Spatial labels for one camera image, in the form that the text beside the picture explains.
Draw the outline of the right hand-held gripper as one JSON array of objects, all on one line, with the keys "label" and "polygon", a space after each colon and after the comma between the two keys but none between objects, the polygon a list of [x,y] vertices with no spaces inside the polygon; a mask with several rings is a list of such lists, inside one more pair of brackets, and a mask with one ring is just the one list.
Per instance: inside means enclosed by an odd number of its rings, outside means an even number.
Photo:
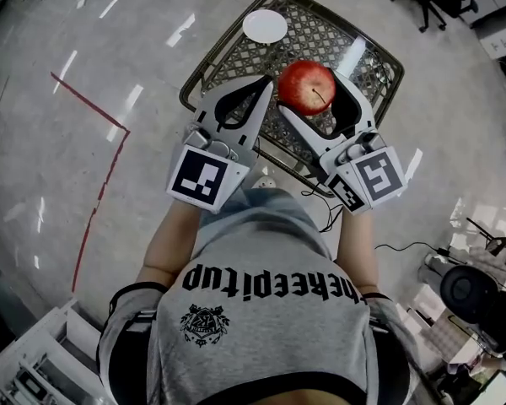
[{"label": "right hand-held gripper", "polygon": [[322,155],[325,185],[350,214],[357,215],[403,193],[407,180],[395,148],[386,145],[378,132],[363,131],[375,127],[368,99],[349,78],[336,71],[332,75],[336,85],[331,102],[335,137],[318,132],[287,104],[278,103],[277,109],[308,148]]}]

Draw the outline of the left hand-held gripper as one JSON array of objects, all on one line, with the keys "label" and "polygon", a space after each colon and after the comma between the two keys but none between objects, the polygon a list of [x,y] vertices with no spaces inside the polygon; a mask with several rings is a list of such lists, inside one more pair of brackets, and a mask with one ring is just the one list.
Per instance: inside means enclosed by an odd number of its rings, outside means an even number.
[{"label": "left hand-held gripper", "polygon": [[[242,147],[255,143],[273,90],[266,75],[232,78],[210,89],[195,113],[207,131],[188,129],[175,146],[166,193],[218,213],[256,162],[254,152]],[[230,142],[210,138],[208,132],[222,133]]]}]

